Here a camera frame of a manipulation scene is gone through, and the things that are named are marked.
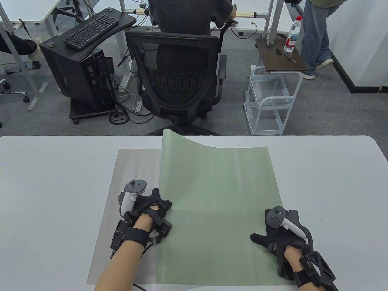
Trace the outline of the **person's left hand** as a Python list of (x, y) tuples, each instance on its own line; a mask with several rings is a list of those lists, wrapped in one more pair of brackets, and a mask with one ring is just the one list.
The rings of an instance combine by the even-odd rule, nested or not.
[(173, 227), (165, 218), (172, 205), (171, 201), (161, 198), (158, 188), (154, 188), (149, 196), (138, 196), (135, 202), (137, 217), (134, 227), (149, 231), (149, 233), (155, 230), (158, 234), (154, 240), (156, 244), (160, 243)]

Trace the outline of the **person's right hand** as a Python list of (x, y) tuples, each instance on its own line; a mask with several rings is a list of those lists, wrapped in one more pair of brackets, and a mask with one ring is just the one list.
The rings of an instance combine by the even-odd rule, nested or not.
[(294, 280), (294, 272), (290, 263), (285, 258), (286, 247), (292, 246), (300, 249), (303, 255), (313, 251), (313, 248), (306, 243), (305, 239), (297, 236), (291, 230), (287, 230), (283, 226), (272, 228), (267, 222), (265, 224), (266, 235), (251, 234), (250, 240), (255, 244), (263, 246), (269, 253), (276, 257), (278, 263), (277, 273), (280, 277), (287, 280)]

